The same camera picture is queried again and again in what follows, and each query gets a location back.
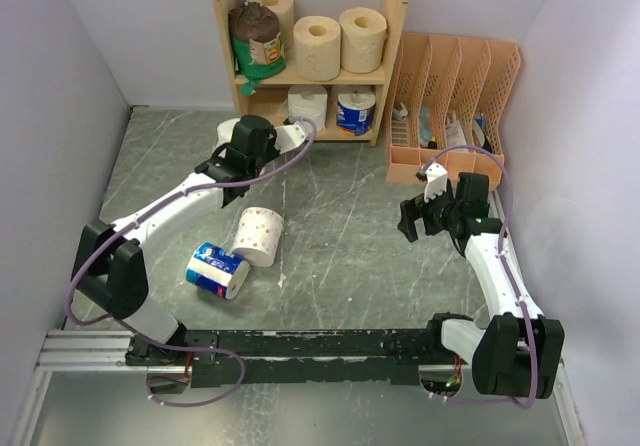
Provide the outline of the pink dotted roll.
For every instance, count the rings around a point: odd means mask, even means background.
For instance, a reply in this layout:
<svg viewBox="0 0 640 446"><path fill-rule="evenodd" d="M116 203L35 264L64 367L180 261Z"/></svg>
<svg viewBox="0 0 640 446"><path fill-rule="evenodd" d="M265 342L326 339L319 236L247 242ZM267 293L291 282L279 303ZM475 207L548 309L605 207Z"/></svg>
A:
<svg viewBox="0 0 640 446"><path fill-rule="evenodd" d="M283 225L284 219L276 211L263 207L246 208L239 219L231 252L243 257L251 266L272 266Z"/></svg>
<svg viewBox="0 0 640 446"><path fill-rule="evenodd" d="M240 121L240 118L236 117L236 118L225 120L217 126L216 128L217 141L214 146L214 149L218 148L223 144L229 143L231 141L234 127L239 121Z"/></svg>

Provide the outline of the plain white roll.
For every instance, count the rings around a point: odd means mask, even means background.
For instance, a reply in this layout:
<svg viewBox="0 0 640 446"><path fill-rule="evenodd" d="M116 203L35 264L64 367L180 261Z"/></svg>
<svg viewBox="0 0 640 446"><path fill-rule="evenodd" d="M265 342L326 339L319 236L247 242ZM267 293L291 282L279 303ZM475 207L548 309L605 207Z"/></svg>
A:
<svg viewBox="0 0 640 446"><path fill-rule="evenodd" d="M339 85L337 102L348 109L363 110L375 105L376 95L370 86Z"/></svg>
<svg viewBox="0 0 640 446"><path fill-rule="evenodd" d="M299 84L289 88L287 95L289 117L311 119L317 131L326 126L328 92L322 85Z"/></svg>

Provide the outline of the green brown paper roll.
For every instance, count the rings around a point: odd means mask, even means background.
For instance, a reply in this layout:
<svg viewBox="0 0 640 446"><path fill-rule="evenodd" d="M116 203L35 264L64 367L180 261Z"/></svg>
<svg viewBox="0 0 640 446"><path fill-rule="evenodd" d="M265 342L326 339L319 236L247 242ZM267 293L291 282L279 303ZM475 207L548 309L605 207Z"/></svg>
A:
<svg viewBox="0 0 640 446"><path fill-rule="evenodd" d="M229 32L236 71L244 77L241 94L250 96L256 86L286 67L278 16L258 2L244 2L229 13Z"/></svg>

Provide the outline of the blue roll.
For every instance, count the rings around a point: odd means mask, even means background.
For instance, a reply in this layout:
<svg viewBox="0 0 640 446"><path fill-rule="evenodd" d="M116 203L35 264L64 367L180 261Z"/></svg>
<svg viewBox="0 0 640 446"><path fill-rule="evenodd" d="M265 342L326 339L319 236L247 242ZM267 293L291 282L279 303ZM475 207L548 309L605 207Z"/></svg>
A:
<svg viewBox="0 0 640 446"><path fill-rule="evenodd" d="M376 103L368 109L357 110L348 109L337 102L336 124L347 134L355 137L362 136L367 133L371 127L375 106Z"/></svg>
<svg viewBox="0 0 640 446"><path fill-rule="evenodd" d="M250 271L241 256L229 253L210 242L201 244L191 256L186 281L225 300L234 299Z"/></svg>

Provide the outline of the beige paper roll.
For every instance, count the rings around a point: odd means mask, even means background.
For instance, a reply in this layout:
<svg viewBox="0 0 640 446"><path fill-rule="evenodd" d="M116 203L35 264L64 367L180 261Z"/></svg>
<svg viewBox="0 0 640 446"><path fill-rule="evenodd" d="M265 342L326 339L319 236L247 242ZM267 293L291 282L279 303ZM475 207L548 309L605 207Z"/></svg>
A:
<svg viewBox="0 0 640 446"><path fill-rule="evenodd" d="M284 49L288 51L294 43L294 0L247 0L257 2L276 14L280 23L281 39Z"/></svg>
<svg viewBox="0 0 640 446"><path fill-rule="evenodd" d="M357 7L339 16L341 27L341 66L352 73L376 70L382 61L387 22L378 11Z"/></svg>
<svg viewBox="0 0 640 446"><path fill-rule="evenodd" d="M305 16L294 25L297 74L310 81L333 80L340 72L341 27L329 17Z"/></svg>

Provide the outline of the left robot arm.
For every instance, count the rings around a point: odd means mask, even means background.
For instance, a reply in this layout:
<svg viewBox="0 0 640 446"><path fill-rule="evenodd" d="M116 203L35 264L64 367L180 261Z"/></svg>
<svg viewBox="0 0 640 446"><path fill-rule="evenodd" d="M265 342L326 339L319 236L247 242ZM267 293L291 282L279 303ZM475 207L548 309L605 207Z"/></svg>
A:
<svg viewBox="0 0 640 446"><path fill-rule="evenodd" d="M146 336L162 364L181 361L186 328L151 296L147 263L188 223L243 196L263 168L286 151L285 132L266 118L235 120L217 146L178 186L142 209L110 223L96 219L80 237L71 289L123 326Z"/></svg>

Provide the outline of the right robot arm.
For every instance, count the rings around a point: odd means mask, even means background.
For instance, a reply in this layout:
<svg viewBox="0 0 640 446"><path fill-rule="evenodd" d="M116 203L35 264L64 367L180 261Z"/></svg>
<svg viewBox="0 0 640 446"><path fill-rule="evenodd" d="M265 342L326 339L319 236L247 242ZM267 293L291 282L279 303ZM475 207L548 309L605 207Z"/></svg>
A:
<svg viewBox="0 0 640 446"><path fill-rule="evenodd" d="M418 173L422 194L401 202L399 231L418 239L418 222L426 235L449 235L456 251L471 265L490 315L481 329L453 313L435 315L424 340L426 356L443 364L453 356L471 367L482 395L518 398L523 405L551 395L565 332L545 316L518 274L504 220L489 214L489 179L464 173L453 185L435 163Z"/></svg>

